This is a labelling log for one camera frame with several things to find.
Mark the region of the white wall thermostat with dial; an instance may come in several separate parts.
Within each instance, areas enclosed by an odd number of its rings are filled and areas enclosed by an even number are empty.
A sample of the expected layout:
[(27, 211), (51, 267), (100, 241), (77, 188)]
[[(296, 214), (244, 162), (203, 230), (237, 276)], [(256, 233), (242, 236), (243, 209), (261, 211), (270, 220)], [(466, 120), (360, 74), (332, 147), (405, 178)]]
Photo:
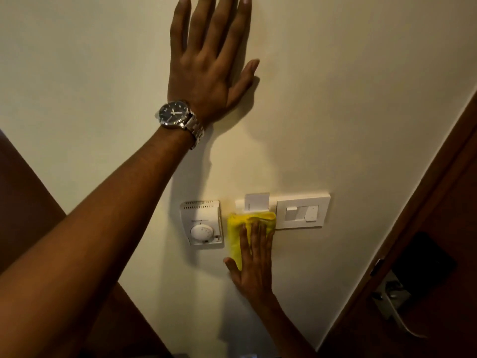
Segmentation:
[(224, 244), (219, 200), (183, 202), (180, 218), (190, 246), (208, 248)]

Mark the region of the white wall switch plate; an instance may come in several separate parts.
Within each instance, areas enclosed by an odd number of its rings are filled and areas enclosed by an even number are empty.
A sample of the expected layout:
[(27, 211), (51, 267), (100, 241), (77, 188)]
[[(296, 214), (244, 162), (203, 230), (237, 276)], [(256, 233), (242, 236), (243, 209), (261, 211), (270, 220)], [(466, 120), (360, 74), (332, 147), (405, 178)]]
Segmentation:
[(322, 228), (331, 202), (329, 193), (276, 198), (276, 229)]

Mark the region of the person's right hand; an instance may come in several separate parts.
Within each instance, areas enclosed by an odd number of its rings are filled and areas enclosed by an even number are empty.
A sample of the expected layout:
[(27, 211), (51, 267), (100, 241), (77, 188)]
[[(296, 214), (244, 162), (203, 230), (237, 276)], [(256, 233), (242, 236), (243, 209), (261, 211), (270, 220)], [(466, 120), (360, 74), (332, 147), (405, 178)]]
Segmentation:
[(235, 287), (252, 305), (263, 301), (272, 292), (272, 262), (266, 263), (266, 225), (260, 222), (260, 260), (253, 261), (250, 251), (250, 232), (245, 225), (240, 230), (242, 257), (241, 282), (233, 282)]

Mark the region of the silver wristwatch with dark dial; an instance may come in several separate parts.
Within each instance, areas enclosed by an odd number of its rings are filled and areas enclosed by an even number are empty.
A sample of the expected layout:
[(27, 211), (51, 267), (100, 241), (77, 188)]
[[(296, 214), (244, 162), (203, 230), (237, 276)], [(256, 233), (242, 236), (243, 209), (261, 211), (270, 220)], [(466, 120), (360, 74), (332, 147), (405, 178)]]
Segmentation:
[(160, 126), (171, 130), (183, 130), (191, 134), (194, 144), (191, 150), (194, 150), (205, 134), (205, 128), (198, 119), (197, 115), (191, 110), (188, 102), (184, 100), (172, 101), (164, 104), (155, 113), (155, 118)]

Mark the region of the person's right forearm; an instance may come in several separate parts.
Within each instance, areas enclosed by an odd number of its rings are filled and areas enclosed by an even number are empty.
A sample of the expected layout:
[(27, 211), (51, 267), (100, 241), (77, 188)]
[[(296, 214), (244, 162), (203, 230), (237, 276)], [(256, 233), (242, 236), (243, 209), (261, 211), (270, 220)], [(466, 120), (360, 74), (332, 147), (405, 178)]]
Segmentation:
[(270, 335), (280, 358), (318, 358), (316, 350), (287, 317), (275, 295), (252, 307)]

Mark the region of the person's left hand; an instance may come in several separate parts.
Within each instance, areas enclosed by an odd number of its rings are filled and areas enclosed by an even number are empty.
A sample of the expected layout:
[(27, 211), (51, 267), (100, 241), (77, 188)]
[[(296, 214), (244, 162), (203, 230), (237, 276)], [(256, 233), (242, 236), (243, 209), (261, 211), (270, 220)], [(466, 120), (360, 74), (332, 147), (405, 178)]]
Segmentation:
[(188, 102), (205, 128), (233, 109), (227, 108), (228, 90), (233, 83), (231, 73), (252, 14), (252, 0), (238, 0), (225, 50), (217, 58), (204, 58), (203, 44), (215, 8), (213, 4), (218, 3), (216, 0), (198, 0), (195, 9), (191, 9), (186, 49), (182, 56), (171, 56), (170, 59), (167, 93), (169, 102)]

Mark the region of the black door lock panel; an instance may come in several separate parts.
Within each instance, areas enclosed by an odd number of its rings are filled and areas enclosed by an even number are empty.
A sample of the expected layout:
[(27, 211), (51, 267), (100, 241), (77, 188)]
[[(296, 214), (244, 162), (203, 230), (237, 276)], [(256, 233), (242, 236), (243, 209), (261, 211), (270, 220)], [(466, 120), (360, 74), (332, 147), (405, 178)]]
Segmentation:
[(417, 232), (391, 267), (404, 289), (423, 297), (441, 284), (457, 263), (427, 233)]

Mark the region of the white key card holder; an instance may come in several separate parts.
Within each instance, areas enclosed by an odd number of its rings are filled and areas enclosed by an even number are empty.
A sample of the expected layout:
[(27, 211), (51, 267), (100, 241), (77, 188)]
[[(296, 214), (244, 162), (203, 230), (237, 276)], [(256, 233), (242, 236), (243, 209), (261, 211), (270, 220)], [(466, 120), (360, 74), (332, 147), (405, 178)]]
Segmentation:
[(245, 212), (244, 211), (244, 198), (235, 201), (235, 212), (240, 216), (247, 218), (260, 218), (266, 220), (275, 220), (277, 211), (277, 200), (270, 197), (270, 210), (265, 212)]

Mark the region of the white key card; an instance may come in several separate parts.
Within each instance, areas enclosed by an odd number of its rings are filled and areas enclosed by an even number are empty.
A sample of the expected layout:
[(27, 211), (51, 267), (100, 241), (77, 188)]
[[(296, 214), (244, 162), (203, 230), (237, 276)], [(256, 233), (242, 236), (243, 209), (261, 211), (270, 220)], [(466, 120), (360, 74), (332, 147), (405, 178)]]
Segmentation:
[(244, 197), (245, 212), (265, 212), (270, 210), (270, 193), (252, 193)]

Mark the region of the yellow cleaning cloth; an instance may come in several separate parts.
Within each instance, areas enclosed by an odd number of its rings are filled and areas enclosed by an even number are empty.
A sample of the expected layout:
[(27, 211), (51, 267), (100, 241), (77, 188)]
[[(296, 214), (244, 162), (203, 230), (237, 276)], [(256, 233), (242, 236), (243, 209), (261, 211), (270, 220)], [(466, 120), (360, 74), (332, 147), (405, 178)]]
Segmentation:
[(252, 224), (259, 221), (266, 225), (266, 234), (275, 230), (276, 214), (270, 211), (253, 212), (245, 214), (232, 213), (227, 219), (228, 241), (230, 246), (230, 258), (232, 258), (239, 270), (242, 270), (242, 257), (240, 247), (240, 230), (242, 225), (251, 229)]

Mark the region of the person's left forearm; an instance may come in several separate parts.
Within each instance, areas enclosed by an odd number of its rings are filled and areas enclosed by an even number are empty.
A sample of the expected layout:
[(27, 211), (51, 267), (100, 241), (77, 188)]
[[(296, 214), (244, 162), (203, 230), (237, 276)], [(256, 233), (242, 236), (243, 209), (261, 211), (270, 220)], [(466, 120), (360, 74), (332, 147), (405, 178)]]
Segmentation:
[(160, 127), (0, 275), (0, 358), (80, 349), (138, 246), (192, 134)]

